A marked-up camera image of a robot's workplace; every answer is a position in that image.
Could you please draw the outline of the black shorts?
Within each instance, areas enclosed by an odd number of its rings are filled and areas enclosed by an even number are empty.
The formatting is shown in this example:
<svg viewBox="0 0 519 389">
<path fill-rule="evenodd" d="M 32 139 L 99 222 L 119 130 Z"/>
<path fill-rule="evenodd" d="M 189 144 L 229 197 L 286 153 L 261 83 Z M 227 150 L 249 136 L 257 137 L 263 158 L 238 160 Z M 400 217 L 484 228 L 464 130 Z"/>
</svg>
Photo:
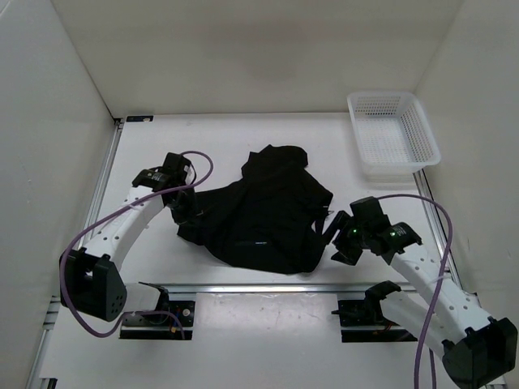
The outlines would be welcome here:
<svg viewBox="0 0 519 389">
<path fill-rule="evenodd" d="M 232 267 L 284 275 L 313 272 L 324 253 L 333 194 L 308 171 L 299 146 L 250 152 L 240 180 L 197 193 L 200 213 L 178 236 Z"/>
</svg>

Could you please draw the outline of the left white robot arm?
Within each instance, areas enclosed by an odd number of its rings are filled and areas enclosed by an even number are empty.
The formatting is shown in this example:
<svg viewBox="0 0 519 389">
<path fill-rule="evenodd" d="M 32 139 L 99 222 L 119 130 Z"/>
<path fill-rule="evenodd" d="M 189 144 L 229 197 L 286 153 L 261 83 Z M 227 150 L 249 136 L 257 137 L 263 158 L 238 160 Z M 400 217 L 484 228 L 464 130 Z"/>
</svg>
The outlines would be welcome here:
<svg viewBox="0 0 519 389">
<path fill-rule="evenodd" d="M 61 303 L 75 317 L 86 314 L 112 322 L 142 313 L 152 324 L 167 320 L 165 290 L 149 283 L 127 284 L 120 271 L 130 248 L 164 209 L 177 225 L 191 224 L 199 216 L 195 186 L 202 181 L 187 156 L 170 152 L 162 165 L 141 170 L 121 207 L 92 226 L 92 238 L 62 254 Z"/>
</svg>

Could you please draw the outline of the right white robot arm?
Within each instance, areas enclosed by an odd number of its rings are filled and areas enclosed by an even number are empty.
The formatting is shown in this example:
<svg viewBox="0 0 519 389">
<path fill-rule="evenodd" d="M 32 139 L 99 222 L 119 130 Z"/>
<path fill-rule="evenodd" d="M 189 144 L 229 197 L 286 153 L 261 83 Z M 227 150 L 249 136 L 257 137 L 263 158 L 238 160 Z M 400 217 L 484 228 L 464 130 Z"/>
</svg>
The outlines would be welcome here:
<svg viewBox="0 0 519 389">
<path fill-rule="evenodd" d="M 422 306 L 392 281 L 366 290 L 356 304 L 340 302 L 334 314 L 347 327 L 390 323 L 402 327 L 438 357 L 459 388 L 480 388 L 513 370 L 518 330 L 496 319 L 445 274 L 445 259 L 433 259 L 422 238 L 404 222 L 393 224 L 374 197 L 340 211 L 324 232 L 337 252 L 333 260 L 355 265 L 369 251 L 403 276 L 427 303 Z"/>
</svg>

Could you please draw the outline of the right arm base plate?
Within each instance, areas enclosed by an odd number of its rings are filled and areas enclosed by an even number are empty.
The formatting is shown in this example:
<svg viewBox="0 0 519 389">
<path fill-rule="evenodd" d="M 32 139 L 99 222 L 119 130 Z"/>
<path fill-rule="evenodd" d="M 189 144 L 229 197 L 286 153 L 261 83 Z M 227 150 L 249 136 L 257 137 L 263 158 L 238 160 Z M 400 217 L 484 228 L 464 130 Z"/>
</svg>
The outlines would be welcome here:
<svg viewBox="0 0 519 389">
<path fill-rule="evenodd" d="M 343 344 L 417 341 L 397 323 L 377 317 L 373 311 L 369 311 L 364 300 L 339 300 L 337 306 L 331 314 L 339 318 Z"/>
</svg>

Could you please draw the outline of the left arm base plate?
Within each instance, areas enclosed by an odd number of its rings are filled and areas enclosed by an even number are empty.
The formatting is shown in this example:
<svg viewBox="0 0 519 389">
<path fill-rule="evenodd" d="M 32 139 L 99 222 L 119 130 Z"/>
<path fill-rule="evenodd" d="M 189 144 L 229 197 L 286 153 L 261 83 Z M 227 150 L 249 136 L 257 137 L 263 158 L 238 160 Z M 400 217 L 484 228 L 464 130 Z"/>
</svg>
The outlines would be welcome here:
<svg viewBox="0 0 519 389">
<path fill-rule="evenodd" d="M 167 314 L 135 315 L 125 318 L 119 331 L 121 340 L 192 340 L 195 301 L 169 301 L 164 306 L 177 320 Z"/>
</svg>

